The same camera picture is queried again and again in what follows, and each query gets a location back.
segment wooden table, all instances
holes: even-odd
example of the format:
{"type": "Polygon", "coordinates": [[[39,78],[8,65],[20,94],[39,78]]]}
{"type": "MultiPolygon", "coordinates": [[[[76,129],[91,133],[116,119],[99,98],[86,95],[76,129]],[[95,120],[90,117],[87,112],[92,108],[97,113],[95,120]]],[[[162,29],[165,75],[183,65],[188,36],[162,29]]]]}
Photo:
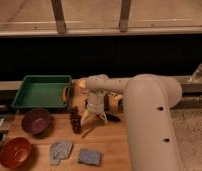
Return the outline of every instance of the wooden table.
{"type": "MultiPolygon", "coordinates": [[[[71,98],[70,106],[77,105],[80,113],[82,113],[84,110],[84,98],[86,98],[86,96],[79,93],[78,89],[75,89],[73,97],[74,98],[71,98]]],[[[96,126],[95,129],[85,138],[82,138],[83,133],[80,135],[73,133],[68,113],[52,114],[50,127],[39,136],[32,136],[25,133],[21,128],[23,115],[17,114],[7,138],[27,138],[33,144],[33,152],[29,160],[27,160],[23,166],[15,169],[15,171],[131,170],[124,117],[122,113],[117,113],[117,116],[122,119],[120,123],[109,122],[107,125],[104,125],[99,119],[93,118],[87,123],[87,126],[83,128],[83,131],[87,130],[88,127],[92,125],[96,126]],[[58,140],[71,140],[74,142],[74,148],[69,159],[61,160],[59,166],[50,166],[50,146],[58,140]],[[88,148],[101,152],[101,166],[97,167],[79,164],[77,161],[81,148],[88,148]]],[[[0,171],[8,170],[9,169],[3,168],[0,164],[0,171]]]]}

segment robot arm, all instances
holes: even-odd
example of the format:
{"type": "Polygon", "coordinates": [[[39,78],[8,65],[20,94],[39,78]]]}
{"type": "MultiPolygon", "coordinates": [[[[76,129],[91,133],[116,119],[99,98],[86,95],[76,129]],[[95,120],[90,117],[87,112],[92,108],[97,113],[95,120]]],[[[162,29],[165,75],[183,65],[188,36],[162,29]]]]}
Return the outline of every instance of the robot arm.
{"type": "Polygon", "coordinates": [[[180,84],[170,77],[138,75],[126,79],[88,77],[86,88],[123,93],[123,107],[133,171],[180,171],[170,107],[182,97],[180,84]]]}

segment green plastic tray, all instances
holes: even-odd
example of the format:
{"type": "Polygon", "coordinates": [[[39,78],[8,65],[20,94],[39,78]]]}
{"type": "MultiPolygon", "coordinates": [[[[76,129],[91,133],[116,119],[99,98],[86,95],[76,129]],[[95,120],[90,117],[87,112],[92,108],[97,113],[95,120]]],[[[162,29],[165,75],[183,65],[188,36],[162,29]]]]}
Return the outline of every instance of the green plastic tray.
{"type": "Polygon", "coordinates": [[[69,75],[26,76],[13,100],[14,109],[60,108],[65,109],[70,96],[72,78],[69,75]],[[66,102],[62,101],[62,92],[67,86],[66,102]]]}

